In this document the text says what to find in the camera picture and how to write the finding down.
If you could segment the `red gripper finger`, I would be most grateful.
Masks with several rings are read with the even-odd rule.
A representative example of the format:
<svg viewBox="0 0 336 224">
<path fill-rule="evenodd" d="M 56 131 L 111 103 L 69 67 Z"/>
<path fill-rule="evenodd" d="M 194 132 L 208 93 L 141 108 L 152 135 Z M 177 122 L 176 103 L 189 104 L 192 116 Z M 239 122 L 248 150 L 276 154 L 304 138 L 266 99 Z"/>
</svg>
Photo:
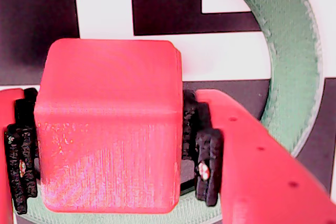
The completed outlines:
<svg viewBox="0 0 336 224">
<path fill-rule="evenodd" d="M 221 205 L 223 223 L 335 223 L 335 204 L 313 175 L 229 95 L 183 92 L 182 157 L 195 196 Z"/>
<path fill-rule="evenodd" d="M 13 213 L 28 212 L 28 198 L 37 197 L 35 88 L 1 91 L 1 223 Z"/>
</svg>

